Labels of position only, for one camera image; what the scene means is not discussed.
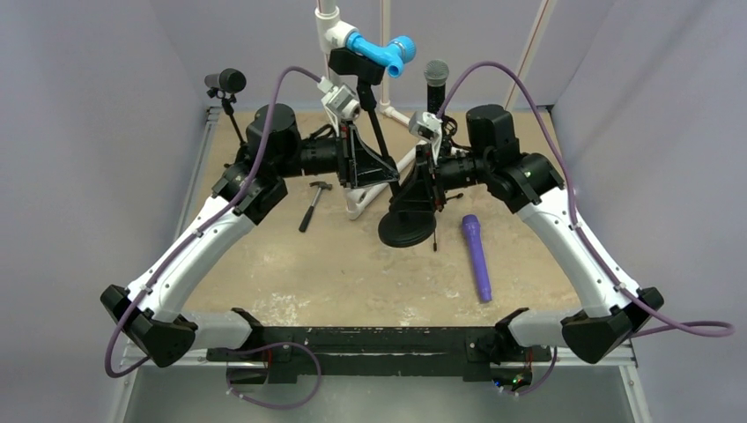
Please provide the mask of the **black round-base microphone stand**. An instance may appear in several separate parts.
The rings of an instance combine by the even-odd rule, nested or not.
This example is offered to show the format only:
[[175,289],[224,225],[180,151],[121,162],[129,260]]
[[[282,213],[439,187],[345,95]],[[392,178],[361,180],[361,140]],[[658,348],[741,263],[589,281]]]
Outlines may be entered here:
[[[336,126],[343,139],[346,169],[340,174],[341,183],[349,189],[390,188],[389,210],[378,224],[382,243],[393,248],[408,248],[425,241],[435,231],[435,217],[431,211],[405,208],[403,195],[410,190],[400,185],[400,171],[389,154],[375,111],[373,88],[382,82],[385,66],[348,48],[332,49],[328,66],[339,75],[354,77],[356,82],[353,88],[346,84],[334,86],[325,105],[337,119]],[[372,125],[378,151],[369,147],[359,134],[355,121],[361,115],[365,115]]]

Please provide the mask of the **purple microphone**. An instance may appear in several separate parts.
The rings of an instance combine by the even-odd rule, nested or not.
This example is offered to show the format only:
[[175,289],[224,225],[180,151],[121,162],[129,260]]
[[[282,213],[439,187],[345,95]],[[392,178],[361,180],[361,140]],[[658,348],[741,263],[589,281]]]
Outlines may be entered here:
[[490,302],[492,286],[482,243],[481,225],[476,215],[468,214],[462,218],[462,235],[470,254],[478,297],[483,303]]

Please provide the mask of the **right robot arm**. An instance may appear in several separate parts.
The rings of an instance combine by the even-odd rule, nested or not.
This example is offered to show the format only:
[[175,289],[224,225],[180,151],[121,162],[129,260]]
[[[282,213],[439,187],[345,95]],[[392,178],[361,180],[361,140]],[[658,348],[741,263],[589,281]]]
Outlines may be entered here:
[[450,190],[483,184],[538,236],[581,304],[574,313],[515,310],[497,323],[495,353],[514,359],[529,346],[559,346],[595,364],[662,307],[657,289],[641,287],[593,234],[583,230],[559,171],[542,154],[521,150],[514,119],[502,106],[477,106],[467,113],[470,144],[462,154],[442,151],[447,138],[444,126],[444,120],[432,113],[411,117],[409,130],[420,144],[410,172],[378,225],[380,240],[393,248],[425,241],[435,232],[435,215],[445,206]]

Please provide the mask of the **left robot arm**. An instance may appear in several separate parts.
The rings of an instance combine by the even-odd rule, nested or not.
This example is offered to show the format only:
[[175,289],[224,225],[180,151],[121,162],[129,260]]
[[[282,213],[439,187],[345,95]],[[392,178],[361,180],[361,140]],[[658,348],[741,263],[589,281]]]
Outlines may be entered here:
[[334,174],[349,189],[399,179],[396,163],[361,139],[353,116],[302,137],[289,106],[260,108],[235,162],[174,244],[140,277],[102,293],[115,335],[127,337],[143,361],[159,367],[200,349],[229,349],[240,360],[257,357],[263,337],[248,312],[188,313],[184,305],[219,259],[287,196],[287,178],[318,174]]

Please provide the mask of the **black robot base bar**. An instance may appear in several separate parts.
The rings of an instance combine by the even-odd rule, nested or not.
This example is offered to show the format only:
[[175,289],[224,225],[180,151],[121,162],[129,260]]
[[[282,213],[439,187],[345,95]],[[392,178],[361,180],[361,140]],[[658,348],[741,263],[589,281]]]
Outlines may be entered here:
[[547,346],[522,347],[493,326],[270,326],[255,318],[241,347],[208,349],[209,361],[230,367],[257,363],[269,383],[301,375],[459,377],[509,389],[532,382],[534,364],[552,357]]

